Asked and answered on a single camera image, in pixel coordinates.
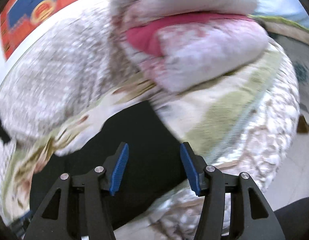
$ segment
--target white floor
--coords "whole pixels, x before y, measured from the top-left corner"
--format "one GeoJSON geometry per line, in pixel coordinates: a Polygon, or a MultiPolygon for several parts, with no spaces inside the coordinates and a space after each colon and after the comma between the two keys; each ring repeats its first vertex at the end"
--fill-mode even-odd
{"type": "MultiPolygon", "coordinates": [[[[301,112],[309,123],[309,114],[301,112]]],[[[265,197],[273,210],[309,197],[309,134],[296,135],[265,197]]]]}

